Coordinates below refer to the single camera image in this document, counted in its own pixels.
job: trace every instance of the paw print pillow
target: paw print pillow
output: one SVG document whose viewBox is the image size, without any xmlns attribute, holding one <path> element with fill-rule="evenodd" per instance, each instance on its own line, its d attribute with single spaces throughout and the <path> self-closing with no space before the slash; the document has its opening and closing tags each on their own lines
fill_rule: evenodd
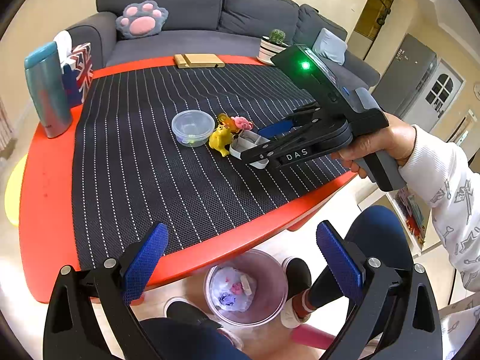
<svg viewBox="0 0 480 360">
<path fill-rule="evenodd" d="M 159 8 L 155 1 L 147 0 L 127 5 L 123 16 L 117 17 L 115 23 L 125 39 L 143 38 L 162 31 L 168 16 L 169 12 L 165 8 Z"/>
</svg>

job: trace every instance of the jeans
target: jeans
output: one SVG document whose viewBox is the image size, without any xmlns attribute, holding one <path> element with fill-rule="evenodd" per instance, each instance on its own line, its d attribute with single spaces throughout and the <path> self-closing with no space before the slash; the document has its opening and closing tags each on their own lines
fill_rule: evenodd
<svg viewBox="0 0 480 360">
<path fill-rule="evenodd" d="M 350 241 L 360 248 L 366 257 L 376 257 L 387 266 L 410 270 L 413 259 L 405 238 L 403 228 L 397 216 L 383 206 L 371 206 L 353 221 L 345 241 Z M 343 296 L 330 269 L 326 267 L 311 286 L 308 301 L 317 308 L 333 302 Z M 349 311 L 354 304 L 350 302 Z M 383 332 L 390 314 L 391 304 L 383 308 L 371 338 Z"/>
<path fill-rule="evenodd" d="M 395 214 L 383 206 L 372 206 L 363 211 L 352 223 L 345 240 L 356 243 L 366 256 L 377 257 L 390 267 L 411 269 L 413 266 L 402 225 Z M 311 305 L 321 307 L 342 296 L 326 267 L 311 287 L 308 300 Z M 388 318 L 387 308 L 381 313 L 372 337 L 383 331 Z M 210 328 L 169 318 L 151 318 L 140 324 L 165 360 L 249 360 L 230 340 Z"/>
</svg>

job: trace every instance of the light blue pillow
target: light blue pillow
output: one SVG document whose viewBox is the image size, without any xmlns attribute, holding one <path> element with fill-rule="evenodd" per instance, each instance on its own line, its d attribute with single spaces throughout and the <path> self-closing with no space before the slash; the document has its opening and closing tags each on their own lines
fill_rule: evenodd
<svg viewBox="0 0 480 360">
<path fill-rule="evenodd" d="M 318 56 L 328 58 L 337 62 L 339 65 L 343 65 L 347 44 L 334 33 L 323 28 L 318 34 L 312 50 Z"/>
<path fill-rule="evenodd" d="M 117 17 L 115 23 L 125 39 L 143 38 L 162 31 L 168 16 L 165 8 L 159 8 L 155 1 L 147 0 L 127 5 L 123 16 Z"/>
</svg>

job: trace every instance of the teal thermos bottle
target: teal thermos bottle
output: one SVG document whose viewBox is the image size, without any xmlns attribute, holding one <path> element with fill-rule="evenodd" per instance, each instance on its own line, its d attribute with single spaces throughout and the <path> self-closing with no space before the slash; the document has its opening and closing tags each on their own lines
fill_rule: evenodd
<svg viewBox="0 0 480 360">
<path fill-rule="evenodd" d="M 25 77 L 46 136 L 59 136 L 71 125 L 72 118 L 55 42 L 39 47 L 25 58 Z"/>
</svg>

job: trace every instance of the floor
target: floor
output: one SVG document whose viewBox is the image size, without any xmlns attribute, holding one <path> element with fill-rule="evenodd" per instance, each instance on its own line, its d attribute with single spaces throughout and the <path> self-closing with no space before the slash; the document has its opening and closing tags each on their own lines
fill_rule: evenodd
<svg viewBox="0 0 480 360">
<path fill-rule="evenodd" d="M 26 286 L 18 244 L 18 228 L 11 225 L 6 218 L 3 210 L 3 192 L 15 164 L 28 151 L 37 122 L 38 118 L 32 109 L 26 116 L 22 131 L 18 134 L 18 142 L 11 158 L 0 170 L 0 204 L 2 207 L 0 210 L 0 309 L 16 337 L 34 360 L 42 359 L 42 336 L 47 305 L 36 302 Z M 310 267 L 313 278 L 316 278 L 326 266 L 314 241 L 317 224 L 328 219 L 339 234 L 344 236 L 355 217 L 360 213 L 357 206 L 358 194 L 362 188 L 365 188 L 365 183 L 368 181 L 355 178 L 329 200 L 300 230 L 296 232 L 283 231 L 257 248 L 268 252 L 279 262 L 292 255 L 301 256 Z M 431 280 L 439 306 L 443 306 L 443 303 L 446 304 L 447 293 L 450 291 L 451 285 L 451 280 L 445 279 L 447 277 L 445 258 L 444 254 L 435 254 L 431 257 L 426 255 L 421 261 L 429 276 L 436 278 Z M 208 311 L 203 297 L 205 274 L 205 272 L 199 272 L 189 278 L 147 291 L 145 301 L 141 305 L 133 306 L 133 312 L 139 320 L 162 316 L 165 302 L 173 296 L 186 296 L 204 311 Z M 101 305 L 94 304 L 94 310 L 112 353 L 123 358 Z M 336 335 L 345 321 L 346 312 L 347 299 L 341 298 L 316 311 L 309 320 L 309 324 Z M 244 352 L 253 360 L 282 360 L 293 357 L 298 360 L 315 360 L 322 353 L 321 350 L 291 342 L 289 340 L 290 331 L 281 325 L 279 318 L 267 325 L 255 328 L 255 330 L 233 328 L 232 326 L 227 326 L 227 328 L 234 330 L 243 339 Z"/>
</svg>

